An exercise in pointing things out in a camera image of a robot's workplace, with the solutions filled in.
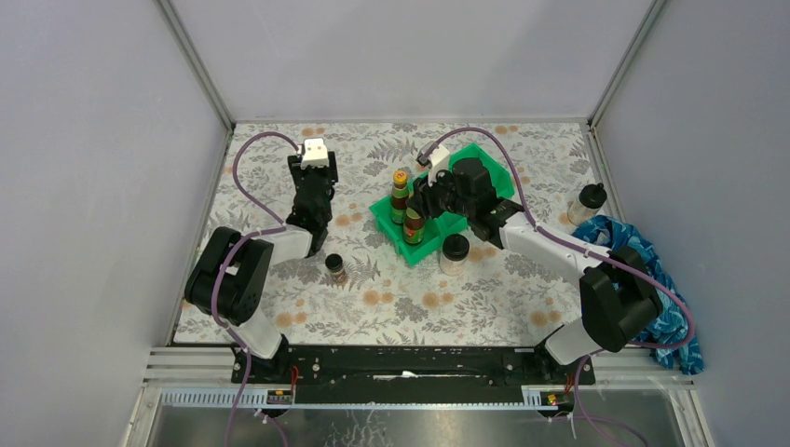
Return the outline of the green cap chili sauce bottle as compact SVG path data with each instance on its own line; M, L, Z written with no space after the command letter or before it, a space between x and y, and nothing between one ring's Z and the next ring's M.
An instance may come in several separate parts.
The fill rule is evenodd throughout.
M408 207L404 213L402 233L403 240L409 245L418 245L422 242L425 231L425 219L420 214Z

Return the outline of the yellow cap sauce bottle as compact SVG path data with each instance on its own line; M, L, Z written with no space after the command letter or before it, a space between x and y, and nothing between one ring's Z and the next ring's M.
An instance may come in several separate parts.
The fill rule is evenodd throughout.
M397 225L402 225L407 209L409 198L408 188L409 175L403 169L396 170L392 175L392 186L390 192L390 220Z

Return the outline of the large clear black lid jar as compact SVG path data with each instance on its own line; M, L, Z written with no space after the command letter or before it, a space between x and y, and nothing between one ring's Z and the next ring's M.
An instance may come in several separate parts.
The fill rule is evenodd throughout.
M442 244L439 267L443 273L449 276L460 275L468 259L470 243L461 234L448 236Z

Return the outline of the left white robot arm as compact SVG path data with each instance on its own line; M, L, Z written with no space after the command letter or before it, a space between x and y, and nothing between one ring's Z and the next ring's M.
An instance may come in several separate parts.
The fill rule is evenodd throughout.
M260 307L268 269L311 257L321 249L333 218L331 201L338 182L333 151L288 157L295 196L285 228L216 228L187 280L184 299L227 327L239 346L254 356L253 370L268 383L283 379L289 359L279 351L284 336Z

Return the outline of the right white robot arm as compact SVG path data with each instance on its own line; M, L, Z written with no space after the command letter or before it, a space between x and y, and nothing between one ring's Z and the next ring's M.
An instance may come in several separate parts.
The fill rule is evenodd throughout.
M408 204L420 217L462 216L480 240L530 256L579 291L579 318L539 345L534 369L543 382L560 382L571 363L594 351L622 350L661 314L661 298L636 251L609 251L528 219L523 205L497 193L478 158L449 165L420 156L418 162L429 171L415 180Z

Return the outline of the black cap spice jar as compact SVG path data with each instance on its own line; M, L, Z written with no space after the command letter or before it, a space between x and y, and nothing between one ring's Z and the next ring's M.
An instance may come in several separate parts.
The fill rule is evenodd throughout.
M347 281L344 260L340 254L332 253L327 255L324 264L333 283L343 284Z

